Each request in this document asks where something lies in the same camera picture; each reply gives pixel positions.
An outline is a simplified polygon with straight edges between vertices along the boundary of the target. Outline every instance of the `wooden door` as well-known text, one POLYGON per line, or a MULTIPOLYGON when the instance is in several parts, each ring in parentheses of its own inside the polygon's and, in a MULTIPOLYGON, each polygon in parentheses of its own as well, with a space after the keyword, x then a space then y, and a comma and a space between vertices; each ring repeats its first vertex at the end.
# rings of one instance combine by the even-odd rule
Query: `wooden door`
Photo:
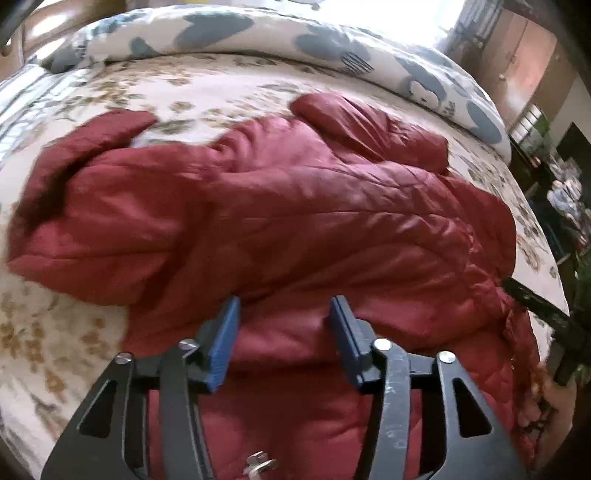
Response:
POLYGON ((536 23, 527 22, 512 62, 489 92, 508 129, 517 123, 532 99, 555 47, 554 34, 536 23))
POLYGON ((503 10, 495 29, 482 52, 476 81, 490 95, 505 74, 525 32, 527 19, 503 10))

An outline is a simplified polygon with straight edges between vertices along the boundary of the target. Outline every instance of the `white floral bedding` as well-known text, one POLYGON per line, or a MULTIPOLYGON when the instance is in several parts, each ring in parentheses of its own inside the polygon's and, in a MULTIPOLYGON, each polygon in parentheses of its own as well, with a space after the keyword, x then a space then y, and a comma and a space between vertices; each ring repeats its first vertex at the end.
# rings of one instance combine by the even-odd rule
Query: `white floral bedding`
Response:
MULTIPOLYGON (((65 99, 48 92, 46 117, 0 171, 0 242, 27 174, 44 145, 110 108, 153 111, 160 123, 135 140, 207 142, 235 122, 288 114, 306 92, 334 91, 444 135, 450 169, 502 198, 518 231, 514 277, 566 309, 556 264, 504 159, 465 130, 378 86, 293 61, 237 54, 182 54, 112 64, 65 99)), ((548 329, 533 321, 540 351, 548 329)), ((0 433, 38 478, 86 391, 117 353, 126 311, 98 307, 23 281, 0 262, 0 433)))

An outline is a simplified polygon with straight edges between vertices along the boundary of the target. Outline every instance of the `wall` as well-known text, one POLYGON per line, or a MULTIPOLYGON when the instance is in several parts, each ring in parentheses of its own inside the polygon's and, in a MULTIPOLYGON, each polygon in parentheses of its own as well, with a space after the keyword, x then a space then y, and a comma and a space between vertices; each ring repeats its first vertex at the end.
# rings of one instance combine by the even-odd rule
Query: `wall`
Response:
POLYGON ((591 95, 579 75, 576 76, 564 105, 550 125, 550 138, 558 145, 571 122, 577 124, 591 142, 591 95))

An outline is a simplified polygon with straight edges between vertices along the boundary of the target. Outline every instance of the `jacket sleeve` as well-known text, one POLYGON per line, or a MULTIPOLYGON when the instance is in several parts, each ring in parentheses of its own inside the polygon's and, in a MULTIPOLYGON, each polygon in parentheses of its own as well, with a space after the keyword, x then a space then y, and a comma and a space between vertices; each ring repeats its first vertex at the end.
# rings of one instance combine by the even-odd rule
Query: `jacket sleeve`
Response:
POLYGON ((141 295, 166 262, 184 208, 178 176, 137 165, 162 164, 158 147, 121 148, 155 121, 112 111, 43 151, 9 228, 11 271, 93 303, 141 295))
POLYGON ((447 172, 445 137, 382 110, 335 93, 302 95, 290 109, 324 139, 336 140, 373 163, 394 161, 433 173, 447 172))

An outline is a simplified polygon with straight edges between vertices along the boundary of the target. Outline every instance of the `wooden furniture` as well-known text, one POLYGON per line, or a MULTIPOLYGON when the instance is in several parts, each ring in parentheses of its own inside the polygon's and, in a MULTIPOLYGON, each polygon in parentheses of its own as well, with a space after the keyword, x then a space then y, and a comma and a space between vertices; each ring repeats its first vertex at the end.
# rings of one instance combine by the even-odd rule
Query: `wooden furniture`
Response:
POLYGON ((575 76, 554 34, 508 10, 503 10, 475 72, 507 129, 520 120, 530 103, 551 122, 575 76))
POLYGON ((21 68, 42 46, 124 11, 125 0, 44 1, 16 30, 10 44, 0 47, 0 81, 21 68))

